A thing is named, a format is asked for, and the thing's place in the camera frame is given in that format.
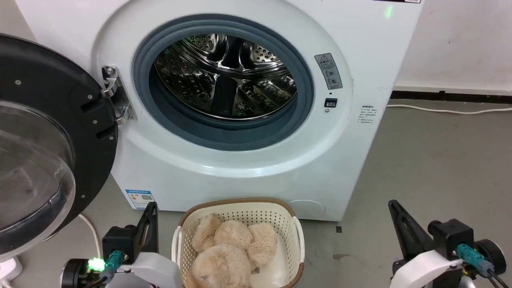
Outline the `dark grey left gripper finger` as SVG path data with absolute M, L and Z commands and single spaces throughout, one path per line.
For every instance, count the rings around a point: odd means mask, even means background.
M 158 205 L 152 201 L 147 204 L 137 225 L 136 243 L 141 253 L 159 253 Z

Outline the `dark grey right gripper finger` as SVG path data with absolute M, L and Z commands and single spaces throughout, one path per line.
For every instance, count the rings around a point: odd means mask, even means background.
M 405 261 L 410 261 L 419 254 L 434 250 L 433 239 L 399 201 L 390 200 L 388 207 Z

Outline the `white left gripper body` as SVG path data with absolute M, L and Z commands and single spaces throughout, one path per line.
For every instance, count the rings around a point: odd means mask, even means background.
M 123 264 L 106 288 L 182 288 L 176 262 L 157 253 L 140 253 L 133 264 Z

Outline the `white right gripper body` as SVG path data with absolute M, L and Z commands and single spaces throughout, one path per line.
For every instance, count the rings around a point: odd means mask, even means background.
M 448 260 L 435 250 L 430 250 L 409 261 L 395 261 L 390 288 L 433 288 L 437 277 L 446 272 L 449 276 L 453 275 L 449 268 L 453 266 L 457 272 L 458 266 L 463 263 L 457 250 L 453 250 L 451 255 L 455 257 L 454 260 Z

